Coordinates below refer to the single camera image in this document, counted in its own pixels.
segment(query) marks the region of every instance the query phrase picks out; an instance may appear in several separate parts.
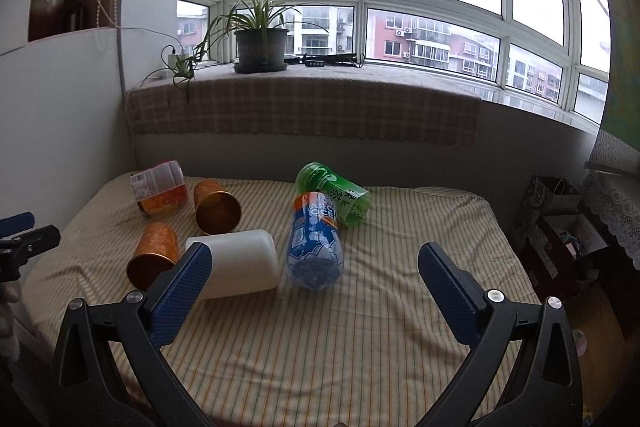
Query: green bottle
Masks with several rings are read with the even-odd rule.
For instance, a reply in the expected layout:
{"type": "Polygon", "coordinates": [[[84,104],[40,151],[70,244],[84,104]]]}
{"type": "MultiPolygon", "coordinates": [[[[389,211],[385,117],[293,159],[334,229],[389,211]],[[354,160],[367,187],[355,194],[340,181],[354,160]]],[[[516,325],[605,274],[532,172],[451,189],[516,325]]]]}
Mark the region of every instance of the green bottle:
{"type": "Polygon", "coordinates": [[[305,165],[296,177],[296,190],[299,194],[318,190],[334,200],[338,219],[348,227],[357,225],[364,219],[371,206],[368,190],[358,187],[320,163],[305,165]]]}

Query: plastic bottle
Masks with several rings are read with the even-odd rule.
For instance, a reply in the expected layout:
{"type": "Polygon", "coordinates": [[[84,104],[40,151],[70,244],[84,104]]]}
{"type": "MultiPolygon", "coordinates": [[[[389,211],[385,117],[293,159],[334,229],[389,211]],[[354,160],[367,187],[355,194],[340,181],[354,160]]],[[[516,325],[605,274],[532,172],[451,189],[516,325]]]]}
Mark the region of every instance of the plastic bottle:
{"type": "Polygon", "coordinates": [[[348,227],[357,225],[371,206],[368,190],[358,187],[320,163],[305,165],[296,177],[298,194],[318,190],[334,200],[338,219],[348,227]]]}
{"type": "Polygon", "coordinates": [[[300,194],[293,205],[287,274],[309,290],[322,290],[342,273],[334,202],[322,192],[300,194]]]}

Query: white plastic container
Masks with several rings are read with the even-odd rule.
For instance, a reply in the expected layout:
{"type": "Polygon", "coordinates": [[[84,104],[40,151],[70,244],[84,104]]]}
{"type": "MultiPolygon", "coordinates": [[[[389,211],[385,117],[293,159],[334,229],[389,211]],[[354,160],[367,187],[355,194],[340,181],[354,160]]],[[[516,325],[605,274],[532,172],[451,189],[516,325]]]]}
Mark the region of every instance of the white plastic container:
{"type": "Polygon", "coordinates": [[[278,255],[266,230],[190,237],[186,248],[196,242],[209,247],[213,261],[198,301],[270,290],[280,281],[278,255]]]}

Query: striped fabric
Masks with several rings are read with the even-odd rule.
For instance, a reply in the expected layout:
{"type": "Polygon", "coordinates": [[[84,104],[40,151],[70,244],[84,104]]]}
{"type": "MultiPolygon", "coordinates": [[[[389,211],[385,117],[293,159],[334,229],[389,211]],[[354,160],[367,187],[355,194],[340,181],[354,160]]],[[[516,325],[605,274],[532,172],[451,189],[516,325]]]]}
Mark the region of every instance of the striped fabric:
{"type": "Polygon", "coordinates": [[[186,90],[171,81],[127,92],[133,134],[290,134],[472,147],[481,100],[425,71],[292,66],[234,73],[198,70],[186,90]]]}
{"type": "MultiPolygon", "coordinates": [[[[119,301],[132,289],[125,267],[148,219],[128,175],[116,178],[42,257],[23,300],[53,348],[66,304],[119,301]]],[[[190,191],[199,178],[187,178],[190,191]]],[[[274,291],[204,301],[162,348],[180,381],[214,419],[245,426],[413,426],[460,367],[452,336],[417,270],[426,241],[438,241],[485,287],[537,302],[526,274],[481,198],[448,188],[373,187],[366,223],[340,230],[345,269],[321,293],[286,277],[292,184],[220,180],[242,204],[238,230],[273,235],[282,275],[274,291]]],[[[193,205],[158,216],[181,242],[198,235],[193,205]]],[[[142,392],[122,346],[116,363],[133,396],[142,392]]],[[[513,365],[508,349],[481,412],[497,401],[513,365]]]]}

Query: orange cup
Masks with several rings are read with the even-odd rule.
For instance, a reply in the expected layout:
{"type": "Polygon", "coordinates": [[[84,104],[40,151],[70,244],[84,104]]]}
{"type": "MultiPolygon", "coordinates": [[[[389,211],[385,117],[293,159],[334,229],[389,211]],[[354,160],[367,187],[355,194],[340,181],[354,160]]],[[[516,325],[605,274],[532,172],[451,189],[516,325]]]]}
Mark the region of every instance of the orange cup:
{"type": "Polygon", "coordinates": [[[175,266],[179,257],[174,229],[164,223],[149,223],[127,264],[127,277],[133,286],[146,291],[163,271],[175,266]]]}
{"type": "Polygon", "coordinates": [[[232,232],[240,222],[240,203],[226,188],[213,180],[203,180],[193,189],[196,223],[209,235],[232,232]]]}

